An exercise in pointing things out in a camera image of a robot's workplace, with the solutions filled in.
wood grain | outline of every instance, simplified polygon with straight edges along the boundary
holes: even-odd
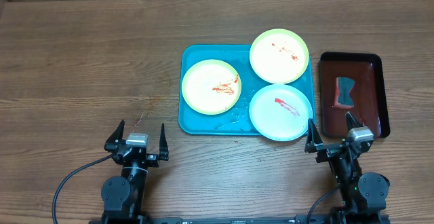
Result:
[[[152,169],[144,208],[154,217],[290,217],[335,186],[304,138],[191,136],[178,125],[180,59],[196,43],[251,43],[298,33],[317,63],[325,51],[383,61],[391,135],[360,164],[391,181],[393,223],[434,217],[434,0],[101,0],[6,3],[0,18],[0,223],[50,223],[51,200],[72,170],[103,157],[125,133],[165,123],[170,161]],[[120,173],[104,162],[74,176],[58,200],[61,223],[102,212],[100,188]],[[340,204],[336,195],[316,212]]]

plate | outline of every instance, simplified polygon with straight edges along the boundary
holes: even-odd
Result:
[[[313,117],[307,97],[289,85],[273,84],[259,90],[252,98],[250,119],[259,133],[275,141],[291,141],[307,131]]]
[[[269,83],[285,84],[297,80],[307,68],[309,52],[296,33],[273,29],[259,35],[250,49],[255,73]]]
[[[228,63],[203,60],[182,79],[182,96],[195,111],[217,115],[229,110],[241,94],[241,78]]]

black cable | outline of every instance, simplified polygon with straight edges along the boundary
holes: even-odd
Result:
[[[350,157],[350,181],[354,176],[354,160],[353,154],[351,153],[351,148],[347,145],[348,156]]]
[[[313,212],[313,209],[315,209],[315,207],[317,207],[317,205],[323,201],[325,198],[329,197],[330,195],[332,195],[335,191],[337,191],[338,189],[340,189],[342,185],[338,184],[337,186],[335,186],[335,188],[333,188],[332,190],[328,191],[327,193],[325,193],[323,196],[321,196],[311,207],[311,209],[309,210],[309,213],[307,213],[307,217],[306,217],[306,224],[309,224],[309,222],[311,221],[311,215]]]
[[[81,170],[84,170],[84,169],[86,169],[86,168],[88,168],[88,167],[90,167],[90,166],[94,166],[94,165],[96,165],[96,164],[98,164],[98,163],[101,163],[101,162],[103,162],[104,160],[108,160],[108,159],[110,159],[112,156],[113,156],[113,154],[110,154],[110,155],[108,155],[108,156],[106,156],[106,157],[104,157],[104,158],[101,158],[101,159],[99,159],[99,160],[97,160],[97,161],[94,161],[94,162],[89,163],[89,164],[87,164],[87,165],[85,165],[85,166],[82,166],[82,167],[80,167],[80,168],[74,170],[73,172],[69,173],[69,175],[66,176],[65,179],[63,179],[63,181],[60,183],[59,187],[57,188],[56,193],[54,194],[54,198],[53,198],[53,204],[52,204],[52,218],[53,218],[53,222],[54,222],[54,224],[58,224],[58,223],[57,223],[57,218],[56,218],[56,202],[57,202],[57,197],[59,196],[60,190],[62,189],[62,187],[63,187],[63,185],[66,183],[66,181],[69,180],[73,175],[75,175],[75,174],[77,174],[78,172],[80,172]]]

